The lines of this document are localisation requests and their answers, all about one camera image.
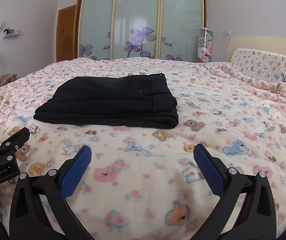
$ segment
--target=clear cylinder container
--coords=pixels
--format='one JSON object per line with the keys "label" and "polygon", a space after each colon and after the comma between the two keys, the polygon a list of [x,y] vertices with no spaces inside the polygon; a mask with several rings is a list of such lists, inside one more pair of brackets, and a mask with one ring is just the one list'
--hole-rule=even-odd
{"label": "clear cylinder container", "polygon": [[212,53],[213,31],[208,28],[199,29],[199,40],[197,46],[197,62],[208,63]]}

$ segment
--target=bedspread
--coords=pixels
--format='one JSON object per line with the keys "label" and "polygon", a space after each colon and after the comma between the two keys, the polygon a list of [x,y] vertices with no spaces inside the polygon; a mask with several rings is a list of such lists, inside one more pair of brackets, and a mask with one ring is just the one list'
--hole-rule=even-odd
{"label": "bedspread", "polygon": [[[179,125],[174,129],[55,125],[33,119],[35,109],[75,76],[160,72],[178,100]],[[21,172],[30,176],[58,169],[82,145],[91,147],[91,164],[67,202],[95,239],[189,240],[219,200],[194,163],[198,143],[240,173],[266,172],[278,234],[286,228],[285,83],[255,80],[229,63],[79,58],[1,87],[0,120],[0,143],[22,127],[30,129],[30,140],[17,152]],[[16,181],[0,185],[7,230]],[[243,200],[240,195],[224,231],[232,227]],[[61,232],[44,198],[43,203]]]}

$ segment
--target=metal screw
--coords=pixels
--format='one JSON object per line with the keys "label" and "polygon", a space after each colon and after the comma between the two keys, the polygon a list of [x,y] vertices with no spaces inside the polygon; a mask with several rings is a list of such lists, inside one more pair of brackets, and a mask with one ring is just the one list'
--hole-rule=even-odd
{"label": "metal screw", "polygon": [[230,168],[228,169],[228,172],[231,173],[232,175],[235,175],[237,173],[237,170],[235,168]]}
{"label": "metal screw", "polygon": [[21,175],[20,175],[20,179],[25,179],[26,178],[26,173],[22,173]]}
{"label": "metal screw", "polygon": [[265,178],[266,177],[266,173],[264,171],[260,171],[259,172],[260,177]]}
{"label": "metal screw", "polygon": [[56,174],[56,170],[55,170],[55,169],[51,169],[51,170],[48,172],[48,174],[49,174],[50,176],[54,176],[54,175]]}

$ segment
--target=headboard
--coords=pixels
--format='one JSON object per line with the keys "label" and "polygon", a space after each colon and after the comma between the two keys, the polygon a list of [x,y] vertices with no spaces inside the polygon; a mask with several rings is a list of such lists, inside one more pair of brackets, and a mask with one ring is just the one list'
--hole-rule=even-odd
{"label": "headboard", "polygon": [[227,48],[225,61],[230,62],[234,51],[241,49],[257,49],[286,55],[286,38],[272,36],[234,36]]}

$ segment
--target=blue gripper pad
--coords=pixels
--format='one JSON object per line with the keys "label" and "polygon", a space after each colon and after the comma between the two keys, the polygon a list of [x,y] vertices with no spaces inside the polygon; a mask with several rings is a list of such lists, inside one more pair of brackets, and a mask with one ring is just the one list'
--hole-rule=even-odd
{"label": "blue gripper pad", "polygon": [[79,156],[61,180],[60,194],[64,200],[73,195],[92,159],[90,147],[83,146],[80,151]]}
{"label": "blue gripper pad", "polygon": [[225,192],[225,181],[211,160],[212,156],[202,144],[198,144],[194,147],[193,155],[197,166],[199,167],[213,194],[219,196],[220,198],[223,197]]}

